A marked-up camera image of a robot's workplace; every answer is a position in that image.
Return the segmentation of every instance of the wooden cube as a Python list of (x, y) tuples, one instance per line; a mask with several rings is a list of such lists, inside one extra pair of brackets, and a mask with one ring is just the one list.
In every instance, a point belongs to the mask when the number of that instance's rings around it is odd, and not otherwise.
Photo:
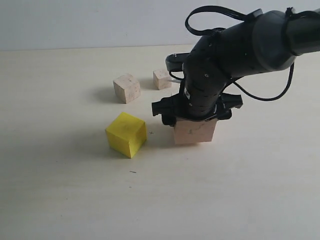
[(172, 78), (166, 69), (158, 69), (153, 71), (153, 83), (158, 90), (171, 88)]
[(140, 82), (129, 73), (115, 79), (113, 87), (117, 97), (125, 104), (141, 96)]
[(177, 118), (173, 127), (175, 144), (211, 142), (217, 121), (217, 119), (212, 119), (195, 122)]
[(145, 121), (122, 112), (106, 129), (109, 146), (133, 158), (147, 140)]

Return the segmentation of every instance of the yellow cube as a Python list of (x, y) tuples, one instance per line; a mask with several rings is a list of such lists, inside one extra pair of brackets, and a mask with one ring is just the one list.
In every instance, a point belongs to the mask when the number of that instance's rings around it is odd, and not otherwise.
[(147, 140), (145, 121), (122, 112), (106, 129), (112, 149), (132, 158)]

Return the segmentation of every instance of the white table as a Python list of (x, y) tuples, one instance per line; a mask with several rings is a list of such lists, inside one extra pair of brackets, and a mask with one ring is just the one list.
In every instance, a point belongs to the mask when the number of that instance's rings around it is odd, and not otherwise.
[[(152, 71), (191, 47), (0, 53), (1, 240), (319, 239), (320, 54), (297, 59), (280, 100), (242, 95), (212, 142), (175, 146), (151, 102), (179, 87), (155, 90)], [(121, 104), (127, 72), (142, 95)], [(288, 72), (239, 83), (273, 97)], [(121, 112), (154, 133), (133, 159), (104, 132)]]

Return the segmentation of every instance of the small wooden cube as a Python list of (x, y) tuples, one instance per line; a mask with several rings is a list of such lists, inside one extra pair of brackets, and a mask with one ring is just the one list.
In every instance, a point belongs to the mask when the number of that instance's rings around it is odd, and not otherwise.
[(145, 121), (122, 112), (106, 129), (109, 146), (133, 158), (147, 140)]
[(177, 118), (176, 124), (173, 127), (175, 144), (211, 142), (217, 121), (217, 119), (212, 119), (195, 122)]
[(140, 82), (126, 73), (113, 81), (114, 92), (125, 104), (141, 96)]
[(171, 88), (172, 78), (166, 69), (158, 69), (153, 71), (153, 83), (158, 90)]

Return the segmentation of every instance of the robotic arm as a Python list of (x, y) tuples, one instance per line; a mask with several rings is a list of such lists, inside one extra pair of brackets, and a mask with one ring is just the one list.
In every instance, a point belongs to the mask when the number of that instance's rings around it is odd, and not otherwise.
[[(242, 21), (230, 28), (195, 30), (189, 18), (197, 13), (220, 13)], [(221, 6), (202, 6), (193, 10), (185, 27), (196, 36), (197, 44), (187, 53), (167, 56), (170, 75), (180, 81), (179, 92), (152, 103), (153, 116), (173, 127), (176, 119), (200, 122), (228, 120), (232, 109), (243, 105), (241, 95), (225, 93), (235, 84), (245, 94), (260, 101), (274, 101), (289, 89), (296, 57), (320, 51), (320, 9), (295, 13), (261, 9), (247, 15)], [(273, 98), (261, 98), (244, 90), (236, 81), (250, 75), (290, 68), (287, 86)], [(184, 77), (174, 76), (183, 72)]]

